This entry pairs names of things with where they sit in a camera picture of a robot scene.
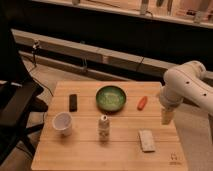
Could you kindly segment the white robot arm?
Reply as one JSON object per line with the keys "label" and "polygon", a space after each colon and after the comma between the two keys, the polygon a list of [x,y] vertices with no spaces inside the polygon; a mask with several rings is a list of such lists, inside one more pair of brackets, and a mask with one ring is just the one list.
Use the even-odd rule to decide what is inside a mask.
{"label": "white robot arm", "polygon": [[163,76],[165,85],[159,92],[163,106],[162,123],[168,125],[174,109],[186,98],[213,117],[213,87],[203,81],[205,66],[199,61],[189,61],[169,68]]}

